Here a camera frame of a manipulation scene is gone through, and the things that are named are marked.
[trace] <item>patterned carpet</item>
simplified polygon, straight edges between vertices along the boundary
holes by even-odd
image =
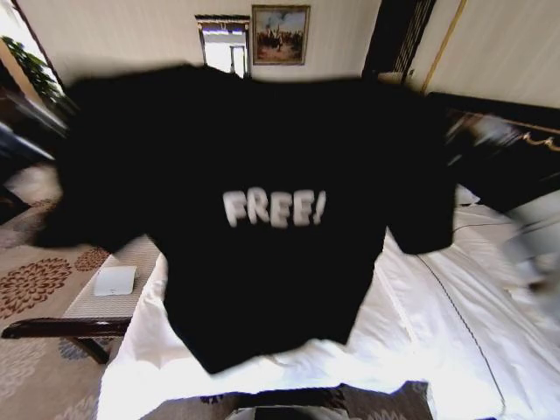
[[[20,319],[59,317],[107,253],[82,246],[41,249],[25,245],[53,203],[41,200],[0,226],[0,329]],[[117,340],[101,343],[113,351]],[[0,412],[11,420],[95,419],[103,366],[64,339],[0,339]],[[217,395],[164,403],[148,420],[223,420],[237,407],[319,405],[346,409],[364,420],[428,420],[426,384],[408,382],[393,395],[351,387]]]

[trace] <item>wooden armrest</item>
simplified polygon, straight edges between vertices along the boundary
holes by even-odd
[[[26,337],[122,337],[130,318],[30,318],[2,331],[3,339]]]

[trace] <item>painting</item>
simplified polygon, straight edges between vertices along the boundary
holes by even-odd
[[[303,65],[309,6],[253,6],[253,64]]]

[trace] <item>black t-shirt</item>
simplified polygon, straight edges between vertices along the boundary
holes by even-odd
[[[442,113],[401,87],[175,66],[70,95],[64,195],[38,243],[148,234],[171,327],[210,373],[346,343],[387,227],[406,253],[452,241]]]

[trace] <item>bed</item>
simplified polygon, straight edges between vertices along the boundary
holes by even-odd
[[[406,381],[430,384],[434,418],[557,418],[560,333],[501,253],[514,234],[485,206],[457,208],[455,242],[443,251],[405,255],[388,234],[347,346],[310,340],[217,375],[167,322],[161,255],[102,378],[98,419],[139,418],[192,396],[341,383],[391,393]]]

